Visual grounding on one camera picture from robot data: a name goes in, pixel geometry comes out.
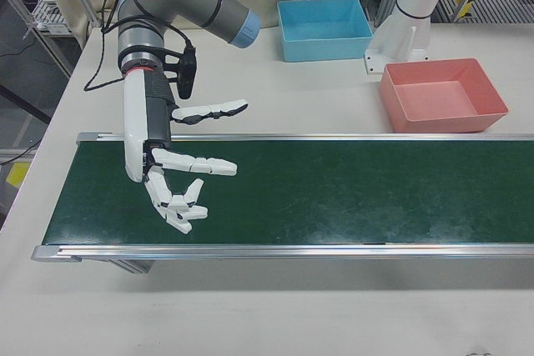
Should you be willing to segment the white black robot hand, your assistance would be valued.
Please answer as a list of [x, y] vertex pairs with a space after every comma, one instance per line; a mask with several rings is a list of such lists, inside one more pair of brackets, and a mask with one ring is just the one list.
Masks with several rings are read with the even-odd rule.
[[234, 116], [248, 107], [244, 99], [227, 103], [179, 108], [169, 80], [150, 68], [126, 73], [123, 85], [124, 157], [129, 178], [143, 183], [155, 210], [166, 223], [186, 234], [191, 221], [206, 218], [208, 209], [197, 204], [204, 181], [197, 178], [184, 193], [168, 188], [167, 169], [190, 173], [234, 176], [237, 165], [220, 158], [196, 158], [170, 150], [170, 123], [199, 123], [206, 118]]

